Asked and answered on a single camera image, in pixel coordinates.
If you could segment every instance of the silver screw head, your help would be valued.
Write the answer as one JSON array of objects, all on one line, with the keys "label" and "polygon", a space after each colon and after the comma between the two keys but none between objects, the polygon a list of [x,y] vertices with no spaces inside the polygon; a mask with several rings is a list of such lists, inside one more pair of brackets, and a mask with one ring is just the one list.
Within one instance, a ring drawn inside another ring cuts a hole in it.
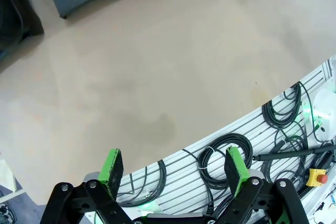
[{"label": "silver screw head", "polygon": [[256,178],[252,179],[252,184],[253,185],[258,185],[259,184],[259,180],[257,180]]},{"label": "silver screw head", "polygon": [[284,182],[284,181],[280,181],[280,186],[281,187],[285,187],[287,184],[286,184],[286,182]]},{"label": "silver screw head", "polygon": [[90,188],[95,188],[96,186],[97,186],[96,182],[91,182],[89,185]]},{"label": "silver screw head", "polygon": [[62,185],[62,191],[67,191],[69,189],[68,185]]}]

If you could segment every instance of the screw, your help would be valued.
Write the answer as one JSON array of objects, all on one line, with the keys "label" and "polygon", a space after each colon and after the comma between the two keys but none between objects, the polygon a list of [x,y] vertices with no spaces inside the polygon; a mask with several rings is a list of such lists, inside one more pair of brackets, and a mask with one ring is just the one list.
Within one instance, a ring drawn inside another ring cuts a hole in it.
[{"label": "screw", "polygon": [[259,184],[259,180],[257,180],[256,178],[252,179],[252,184],[253,185],[258,185]]},{"label": "screw", "polygon": [[68,185],[62,185],[62,191],[67,191],[69,189]]},{"label": "screw", "polygon": [[286,184],[286,182],[284,182],[284,181],[280,181],[280,186],[281,187],[285,187],[287,184]]},{"label": "screw", "polygon": [[96,182],[91,182],[89,185],[90,188],[95,188],[96,186],[97,186]]}]

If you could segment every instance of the beige floor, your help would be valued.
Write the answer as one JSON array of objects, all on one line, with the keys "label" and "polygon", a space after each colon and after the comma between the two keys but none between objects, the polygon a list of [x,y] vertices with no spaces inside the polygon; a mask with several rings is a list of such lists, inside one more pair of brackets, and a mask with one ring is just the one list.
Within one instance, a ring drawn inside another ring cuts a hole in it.
[{"label": "beige floor", "polygon": [[0,151],[45,204],[120,148],[125,173],[278,95],[336,51],[335,0],[96,0],[1,66]]}]

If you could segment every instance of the gray floor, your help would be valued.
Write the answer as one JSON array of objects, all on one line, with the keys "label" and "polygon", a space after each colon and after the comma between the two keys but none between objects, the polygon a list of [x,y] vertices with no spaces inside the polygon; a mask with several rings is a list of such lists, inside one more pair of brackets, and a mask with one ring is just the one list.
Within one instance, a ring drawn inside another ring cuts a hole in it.
[{"label": "gray floor", "polygon": [[[1,185],[0,191],[4,195],[7,195],[11,192]],[[6,204],[16,215],[16,224],[38,224],[45,209],[45,206],[36,205],[26,193],[7,201]],[[80,224],[91,224],[91,222],[86,217],[84,217]]]}]

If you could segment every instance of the yellow emergency stop housing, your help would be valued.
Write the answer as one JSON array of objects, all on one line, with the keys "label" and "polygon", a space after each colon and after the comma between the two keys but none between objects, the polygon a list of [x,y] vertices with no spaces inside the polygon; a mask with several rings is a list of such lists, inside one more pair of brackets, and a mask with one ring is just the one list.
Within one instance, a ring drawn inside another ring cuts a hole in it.
[{"label": "yellow emergency stop housing", "polygon": [[319,175],[325,175],[326,170],[309,169],[309,179],[306,183],[307,186],[322,186],[323,184],[317,181]]}]

